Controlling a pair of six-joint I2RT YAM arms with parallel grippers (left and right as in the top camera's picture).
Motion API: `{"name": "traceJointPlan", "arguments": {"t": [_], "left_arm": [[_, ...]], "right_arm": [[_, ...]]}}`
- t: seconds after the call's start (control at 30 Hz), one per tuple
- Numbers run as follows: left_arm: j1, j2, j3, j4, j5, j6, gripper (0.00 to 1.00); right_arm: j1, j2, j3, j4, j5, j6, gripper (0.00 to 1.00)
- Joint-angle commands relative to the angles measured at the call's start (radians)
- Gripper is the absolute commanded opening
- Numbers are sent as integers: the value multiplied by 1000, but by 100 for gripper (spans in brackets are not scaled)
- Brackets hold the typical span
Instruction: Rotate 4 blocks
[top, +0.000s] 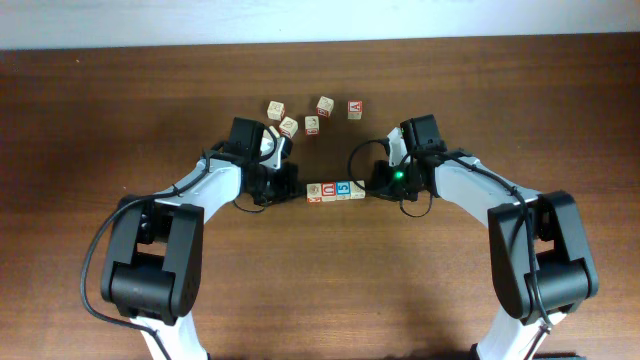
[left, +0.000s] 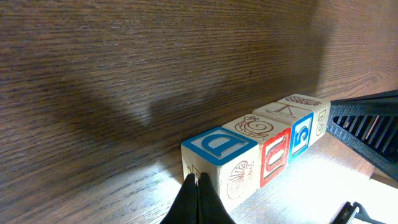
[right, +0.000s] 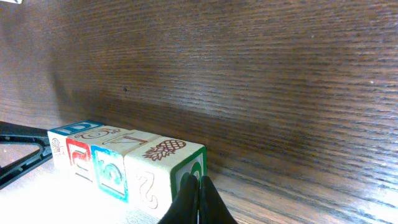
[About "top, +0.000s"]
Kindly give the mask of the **wooden block red letter U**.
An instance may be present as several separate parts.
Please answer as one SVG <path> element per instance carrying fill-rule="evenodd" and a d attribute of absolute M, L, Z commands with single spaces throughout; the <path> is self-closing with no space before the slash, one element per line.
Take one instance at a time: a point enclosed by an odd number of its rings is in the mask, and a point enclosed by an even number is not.
<path fill-rule="evenodd" d="M 323 202 L 332 202 L 337 200 L 337 191 L 335 182 L 325 182 L 321 184 L 321 196 Z"/>

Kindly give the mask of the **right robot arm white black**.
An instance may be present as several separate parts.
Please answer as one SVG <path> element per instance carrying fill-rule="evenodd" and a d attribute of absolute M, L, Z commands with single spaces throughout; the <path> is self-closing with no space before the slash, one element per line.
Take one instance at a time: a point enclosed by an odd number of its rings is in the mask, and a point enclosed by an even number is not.
<path fill-rule="evenodd" d="M 402 204 L 422 192 L 457 205 L 488 230 L 500 308 L 472 359 L 531 359 L 567 315 L 599 290 L 574 197 L 519 186 L 463 150 L 450 150 L 432 115 L 410 118 L 379 139 L 367 190 Z"/>

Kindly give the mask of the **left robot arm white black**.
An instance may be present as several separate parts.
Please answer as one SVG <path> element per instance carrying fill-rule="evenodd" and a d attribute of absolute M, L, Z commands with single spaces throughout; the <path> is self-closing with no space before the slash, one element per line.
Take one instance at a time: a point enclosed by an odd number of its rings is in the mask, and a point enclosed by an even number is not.
<path fill-rule="evenodd" d="M 283 132 L 235 118 L 228 140 L 203 151 L 190 173 L 166 190 L 122 198 L 101 226 L 110 235 L 101 296 L 119 312 L 116 324 L 143 334 L 153 358 L 209 358 L 192 314 L 205 224 L 242 194 L 256 212 L 298 196 L 292 147 Z"/>

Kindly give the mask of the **wooden block yellow print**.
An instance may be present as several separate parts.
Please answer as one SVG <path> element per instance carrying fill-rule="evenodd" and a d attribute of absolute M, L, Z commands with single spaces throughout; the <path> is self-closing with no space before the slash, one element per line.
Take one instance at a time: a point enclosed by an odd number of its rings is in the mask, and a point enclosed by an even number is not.
<path fill-rule="evenodd" d="M 363 180 L 350 182 L 350 199 L 364 199 L 366 197 L 365 182 Z"/>

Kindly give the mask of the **wooden block red Y side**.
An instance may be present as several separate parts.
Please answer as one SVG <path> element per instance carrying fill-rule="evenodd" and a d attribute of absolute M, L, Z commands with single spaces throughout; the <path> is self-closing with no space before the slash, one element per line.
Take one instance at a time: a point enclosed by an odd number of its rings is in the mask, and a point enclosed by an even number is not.
<path fill-rule="evenodd" d="M 320 183 L 310 183 L 306 185 L 306 197 L 308 203 L 321 203 L 322 190 Z"/>

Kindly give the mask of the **wooden block blue number 5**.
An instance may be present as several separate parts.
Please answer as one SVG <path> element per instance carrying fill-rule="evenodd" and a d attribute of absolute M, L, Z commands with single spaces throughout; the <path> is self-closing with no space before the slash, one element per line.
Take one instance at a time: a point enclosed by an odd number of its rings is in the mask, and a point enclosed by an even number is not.
<path fill-rule="evenodd" d="M 336 183 L 336 199 L 337 200 L 351 199 L 351 182 L 350 181 L 339 181 Z"/>

